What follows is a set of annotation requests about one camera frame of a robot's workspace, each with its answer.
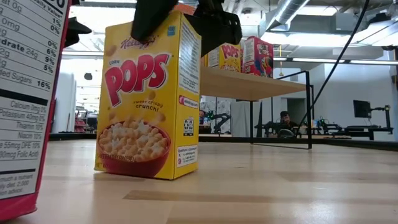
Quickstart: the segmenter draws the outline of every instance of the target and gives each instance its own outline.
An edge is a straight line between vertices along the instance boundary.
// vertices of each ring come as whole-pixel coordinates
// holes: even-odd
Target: red cereal box
[[[243,47],[241,47],[241,72],[243,71]]]
[[[257,37],[249,37],[243,46],[243,73],[273,78],[274,47]]]

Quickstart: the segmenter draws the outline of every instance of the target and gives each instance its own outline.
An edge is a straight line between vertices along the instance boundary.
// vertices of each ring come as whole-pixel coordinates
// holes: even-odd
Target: nutrition facts label
[[[0,0],[0,199],[35,192],[68,0]]]
[[[181,88],[199,94],[200,80],[200,39],[188,28],[181,25],[180,52],[178,61],[178,83]]]

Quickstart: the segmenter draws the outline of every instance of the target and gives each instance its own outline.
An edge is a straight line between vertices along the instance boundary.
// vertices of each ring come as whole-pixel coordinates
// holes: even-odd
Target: table surface
[[[398,221],[396,152],[201,142],[198,171],[169,181],[95,172],[95,145],[50,142],[38,210],[6,224]]]
[[[200,94],[204,96],[254,101],[305,91],[304,84],[218,68],[202,67],[200,75]]]

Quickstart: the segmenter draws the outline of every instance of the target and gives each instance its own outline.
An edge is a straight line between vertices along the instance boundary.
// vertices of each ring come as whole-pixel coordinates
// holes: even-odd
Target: yellow cereal box
[[[241,72],[240,54],[240,44],[223,44],[207,54],[207,67]]]
[[[200,59],[200,65],[207,67],[207,54]]]
[[[175,179],[197,169],[201,37],[178,11],[130,31],[106,28],[95,170]]]

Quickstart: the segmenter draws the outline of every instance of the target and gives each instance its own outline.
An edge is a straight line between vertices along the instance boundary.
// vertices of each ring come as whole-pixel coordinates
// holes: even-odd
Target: person
[[[199,124],[204,124],[206,112],[199,110]]]
[[[289,112],[282,111],[280,112],[280,125],[282,129],[293,130],[294,127],[298,127],[299,125],[290,120]]]

